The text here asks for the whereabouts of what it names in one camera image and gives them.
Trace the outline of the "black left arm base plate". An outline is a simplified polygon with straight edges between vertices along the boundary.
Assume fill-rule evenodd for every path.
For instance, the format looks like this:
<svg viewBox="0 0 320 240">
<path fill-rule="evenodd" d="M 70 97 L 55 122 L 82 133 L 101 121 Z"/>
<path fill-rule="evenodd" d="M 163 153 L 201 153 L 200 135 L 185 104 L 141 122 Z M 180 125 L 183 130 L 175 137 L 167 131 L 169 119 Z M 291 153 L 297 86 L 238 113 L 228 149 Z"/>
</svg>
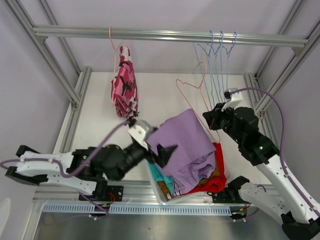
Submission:
<svg viewBox="0 0 320 240">
<path fill-rule="evenodd" d="M 123 200 L 122 185 L 107 185 L 106 187 L 95 190 L 92 195 L 86 195 L 91 201 L 97 202 L 121 202 Z"/>
</svg>

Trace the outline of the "blue wire hanger teal trousers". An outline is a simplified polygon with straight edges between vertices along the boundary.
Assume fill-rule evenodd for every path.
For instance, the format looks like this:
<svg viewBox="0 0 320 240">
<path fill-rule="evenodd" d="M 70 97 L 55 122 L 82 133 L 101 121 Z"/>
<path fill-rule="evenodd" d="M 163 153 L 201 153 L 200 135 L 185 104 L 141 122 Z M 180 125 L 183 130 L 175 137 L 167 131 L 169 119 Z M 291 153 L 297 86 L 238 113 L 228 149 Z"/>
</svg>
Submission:
<svg viewBox="0 0 320 240">
<path fill-rule="evenodd" d="M 209 105 L 210 108 L 213 109 L 214 106 L 216 105 L 216 103 L 219 102 L 219 97 L 216 96 L 218 95 L 218 89 L 217 89 L 217 84 L 214 78 L 214 72 L 213 72 L 213 63 L 212 63 L 212 55 L 214 55 L 216 53 L 215 49 L 214 49 L 214 32 L 212 30 L 209 31 L 210 34 L 210 41 L 209 43 L 194 43 L 193 44 L 193 48 L 195 51 L 195 55 L 196 55 L 196 59 L 198 61 L 198 63 L 200 63 L 200 58 L 199 58 L 199 54 L 198 54 L 198 49 L 201 49 L 204 56 L 205 56 L 205 60 L 206 60 L 206 67 L 207 67 L 207 75 L 209 77 L 209 83 L 207 83 L 206 81 L 204 82 L 204 88 L 205 88 L 205 92 L 206 95 L 208 97 L 209 100 Z"/>
</svg>

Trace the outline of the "pink wire hanger lilac trousers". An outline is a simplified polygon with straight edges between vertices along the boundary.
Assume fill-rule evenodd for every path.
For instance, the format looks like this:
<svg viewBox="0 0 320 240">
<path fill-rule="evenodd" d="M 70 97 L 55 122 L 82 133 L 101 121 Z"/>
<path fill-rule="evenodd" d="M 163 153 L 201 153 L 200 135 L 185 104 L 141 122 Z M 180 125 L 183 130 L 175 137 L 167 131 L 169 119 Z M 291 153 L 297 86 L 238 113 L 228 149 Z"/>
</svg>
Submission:
<svg viewBox="0 0 320 240">
<path fill-rule="evenodd" d="M 221 143 L 221 136 L 220 134 L 216 131 L 216 136 L 214 136 L 212 133 L 211 133 L 211 130 L 209 129 L 208 125 L 204 122 L 204 119 L 203 117 L 201 117 L 197 110 L 194 108 L 194 106 L 191 104 L 190 102 L 190 98 L 184 93 L 183 91 L 183 88 L 184 86 L 188 87 L 188 88 L 191 88 L 191 89 L 194 89 L 196 91 L 196 94 L 195 96 L 196 97 L 200 97 L 200 102 L 203 104 L 205 110 L 209 111 L 209 105 L 208 105 L 208 102 L 207 102 L 207 99 L 203 93 L 203 86 L 204 86 L 204 83 L 205 83 L 205 78 L 206 78 L 206 74 L 207 74 L 207 71 L 208 71 L 208 67 L 207 67 L 207 64 L 204 63 L 203 61 L 200 61 L 198 64 L 197 64 L 197 67 L 204 67 L 204 74 L 203 76 L 201 77 L 201 80 L 200 82 L 198 82 L 197 84 L 192 84 L 190 82 L 187 82 L 187 81 L 183 81 L 179 78 L 177 78 L 175 80 L 175 86 L 177 87 L 178 91 L 180 92 L 180 94 L 182 95 L 182 97 L 184 98 L 184 100 L 186 101 L 187 105 L 194 111 L 197 119 L 199 120 L 200 124 L 202 125 L 202 127 L 205 129 L 206 133 L 208 134 L 209 138 L 214 142 L 214 143 L 217 143 L 217 144 L 220 144 Z"/>
</svg>

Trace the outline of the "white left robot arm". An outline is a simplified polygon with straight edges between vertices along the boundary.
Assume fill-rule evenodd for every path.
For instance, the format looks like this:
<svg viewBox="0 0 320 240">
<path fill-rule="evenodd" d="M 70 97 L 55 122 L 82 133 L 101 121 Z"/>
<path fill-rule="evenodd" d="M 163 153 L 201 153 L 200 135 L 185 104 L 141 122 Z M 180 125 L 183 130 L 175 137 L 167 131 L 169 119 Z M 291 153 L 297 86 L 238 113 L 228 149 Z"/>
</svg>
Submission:
<svg viewBox="0 0 320 240">
<path fill-rule="evenodd" d="M 79 200 L 120 201 L 115 186 L 108 181 L 120 181 L 141 161 L 164 167 L 177 145 L 155 150 L 146 149 L 133 141 L 126 148 L 108 144 L 102 148 L 89 147 L 60 154 L 43 154 L 21 145 L 17 159 L 5 160 L 0 166 L 6 169 L 6 177 L 24 185 L 57 185 L 79 193 Z"/>
</svg>

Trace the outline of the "pink wire hanger camouflage trousers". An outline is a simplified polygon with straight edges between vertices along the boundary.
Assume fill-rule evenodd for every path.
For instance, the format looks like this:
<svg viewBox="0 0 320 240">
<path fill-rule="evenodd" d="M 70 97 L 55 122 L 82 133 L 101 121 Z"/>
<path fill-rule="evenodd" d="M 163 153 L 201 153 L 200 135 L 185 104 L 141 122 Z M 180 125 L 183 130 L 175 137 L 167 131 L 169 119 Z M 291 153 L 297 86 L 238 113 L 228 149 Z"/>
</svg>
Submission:
<svg viewBox="0 0 320 240">
<path fill-rule="evenodd" d="M 108 36 L 109 36 L 109 40 L 111 42 L 112 48 L 113 48 L 113 52 L 114 52 L 114 64 L 113 64 L 113 79 L 112 79 L 112 86 L 111 86 L 111 102 L 112 105 L 115 106 L 115 83 L 116 83 L 116 67 L 117 67 L 117 52 L 120 49 L 120 47 L 122 46 L 124 40 L 122 39 L 121 42 L 118 44 L 118 46 L 116 46 L 113 42 L 113 38 L 112 38 L 112 27 L 110 26 L 108 29 Z"/>
</svg>

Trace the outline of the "blue wire hanger brown trousers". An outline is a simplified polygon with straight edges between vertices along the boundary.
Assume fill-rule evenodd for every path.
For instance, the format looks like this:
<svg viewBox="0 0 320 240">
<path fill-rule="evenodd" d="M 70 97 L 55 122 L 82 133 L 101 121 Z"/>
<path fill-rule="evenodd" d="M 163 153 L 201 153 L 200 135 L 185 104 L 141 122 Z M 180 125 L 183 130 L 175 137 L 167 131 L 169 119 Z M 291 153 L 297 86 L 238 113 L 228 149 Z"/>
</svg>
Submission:
<svg viewBox="0 0 320 240">
<path fill-rule="evenodd" d="M 222 48 L 223 48 L 223 40 L 224 40 L 224 32 L 220 31 L 219 46 L 217 47 L 216 51 L 214 51 L 215 57 L 215 66 L 216 66 L 216 73 L 217 73 L 217 80 L 219 86 L 219 95 L 223 100 L 223 90 L 224 90 L 224 77 L 223 77 L 223 60 L 222 60 Z"/>
</svg>

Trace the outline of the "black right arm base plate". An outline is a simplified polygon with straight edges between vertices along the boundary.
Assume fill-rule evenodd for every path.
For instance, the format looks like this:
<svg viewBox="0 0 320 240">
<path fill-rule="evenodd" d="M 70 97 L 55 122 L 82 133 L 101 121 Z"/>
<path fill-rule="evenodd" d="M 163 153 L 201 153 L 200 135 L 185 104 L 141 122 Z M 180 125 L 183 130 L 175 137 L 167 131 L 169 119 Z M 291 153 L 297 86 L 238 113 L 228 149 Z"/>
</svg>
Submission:
<svg viewBox="0 0 320 240">
<path fill-rule="evenodd" d="M 207 192 L 214 204 L 246 204 L 239 194 L 239 188 L 226 187 L 220 192 Z"/>
</svg>

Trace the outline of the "red trousers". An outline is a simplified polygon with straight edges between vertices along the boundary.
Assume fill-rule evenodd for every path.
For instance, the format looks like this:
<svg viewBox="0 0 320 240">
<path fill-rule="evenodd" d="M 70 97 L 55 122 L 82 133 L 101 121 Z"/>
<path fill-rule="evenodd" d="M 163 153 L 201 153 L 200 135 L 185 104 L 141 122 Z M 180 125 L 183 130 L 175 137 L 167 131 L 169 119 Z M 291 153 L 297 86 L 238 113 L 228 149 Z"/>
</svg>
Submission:
<svg viewBox="0 0 320 240">
<path fill-rule="evenodd" d="M 227 183 L 227 178 L 225 176 L 224 167 L 224 156 L 222 151 L 222 146 L 220 143 L 212 143 L 215 147 L 215 170 L 211 173 L 209 178 L 203 178 L 199 181 L 194 189 L 189 191 L 187 194 L 197 193 L 197 192 L 221 192 Z"/>
</svg>

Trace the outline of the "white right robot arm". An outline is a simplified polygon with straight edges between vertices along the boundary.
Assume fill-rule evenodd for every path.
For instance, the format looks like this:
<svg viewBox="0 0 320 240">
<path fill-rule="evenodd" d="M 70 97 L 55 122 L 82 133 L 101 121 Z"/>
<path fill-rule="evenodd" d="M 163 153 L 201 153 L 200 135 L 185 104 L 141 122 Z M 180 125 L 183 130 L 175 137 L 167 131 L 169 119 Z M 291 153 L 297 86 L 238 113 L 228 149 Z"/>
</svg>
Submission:
<svg viewBox="0 0 320 240">
<path fill-rule="evenodd" d="M 260 133 L 259 119 L 249 107 L 224 109 L 218 103 L 202 115 L 210 130 L 223 130 L 238 145 L 241 155 L 256 167 L 273 185 L 281 199 L 258 188 L 239 176 L 230 182 L 228 198 L 233 202 L 252 203 L 276 220 L 290 240 L 311 240 L 320 233 L 320 204 L 298 183 L 280 151 Z"/>
</svg>

